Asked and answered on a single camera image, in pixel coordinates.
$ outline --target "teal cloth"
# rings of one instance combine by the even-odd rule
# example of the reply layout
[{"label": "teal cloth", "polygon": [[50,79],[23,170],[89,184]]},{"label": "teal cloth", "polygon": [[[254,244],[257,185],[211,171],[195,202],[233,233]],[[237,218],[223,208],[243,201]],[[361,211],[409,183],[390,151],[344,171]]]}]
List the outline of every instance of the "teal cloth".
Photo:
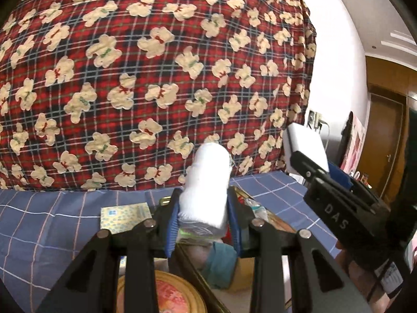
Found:
[{"label": "teal cloth", "polygon": [[208,256],[201,275],[212,288],[228,288],[237,262],[236,251],[228,244],[214,242]]}]

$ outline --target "white cable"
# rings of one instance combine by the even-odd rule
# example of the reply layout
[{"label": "white cable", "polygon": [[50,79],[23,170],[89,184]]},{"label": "white cable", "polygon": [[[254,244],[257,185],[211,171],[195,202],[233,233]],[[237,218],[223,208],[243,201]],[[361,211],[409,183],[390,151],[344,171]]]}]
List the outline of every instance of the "white cable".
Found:
[{"label": "white cable", "polygon": [[330,140],[330,126],[329,126],[329,124],[328,124],[326,121],[320,120],[320,122],[321,122],[322,124],[327,125],[327,128],[329,129],[329,131],[327,132],[327,141],[326,141],[326,145],[324,145],[324,150],[326,151],[326,150],[327,150],[327,146],[329,145],[329,140]]}]

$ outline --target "barcode label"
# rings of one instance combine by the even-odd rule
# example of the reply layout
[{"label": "barcode label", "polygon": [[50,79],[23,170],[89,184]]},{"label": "barcode label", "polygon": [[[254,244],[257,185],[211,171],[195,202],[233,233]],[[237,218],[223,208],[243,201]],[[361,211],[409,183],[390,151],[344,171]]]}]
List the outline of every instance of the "barcode label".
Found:
[{"label": "barcode label", "polygon": [[[377,277],[381,275],[387,262],[388,260],[384,262],[381,267],[375,270],[375,275]],[[402,281],[403,279],[400,274],[400,271],[397,268],[397,265],[394,262],[392,262],[391,265],[388,267],[387,271],[385,272],[385,275],[381,279],[381,285],[383,289],[389,295],[402,284]]]}]

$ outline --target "blue checkered bedsheet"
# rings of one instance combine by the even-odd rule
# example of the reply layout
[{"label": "blue checkered bedsheet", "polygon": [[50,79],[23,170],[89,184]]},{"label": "blue checkered bedsheet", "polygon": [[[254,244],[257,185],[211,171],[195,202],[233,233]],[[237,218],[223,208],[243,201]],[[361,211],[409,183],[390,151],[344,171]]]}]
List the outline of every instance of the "blue checkered bedsheet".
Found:
[{"label": "blue checkered bedsheet", "polygon": [[[233,178],[294,229],[309,228],[335,256],[336,238],[303,201],[306,188],[282,172]],[[102,207],[158,204],[171,189],[149,191],[0,193],[0,278],[25,312],[33,313],[62,272],[100,228]]]}]

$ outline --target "white sock roll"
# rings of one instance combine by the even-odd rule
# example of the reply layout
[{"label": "white sock roll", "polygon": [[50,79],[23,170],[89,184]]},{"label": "white sock roll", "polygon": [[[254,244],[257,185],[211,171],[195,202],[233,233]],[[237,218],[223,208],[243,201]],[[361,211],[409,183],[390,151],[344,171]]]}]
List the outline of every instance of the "white sock roll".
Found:
[{"label": "white sock roll", "polygon": [[218,143],[204,143],[197,150],[180,195],[181,229],[203,236],[224,236],[227,230],[229,152]]}]

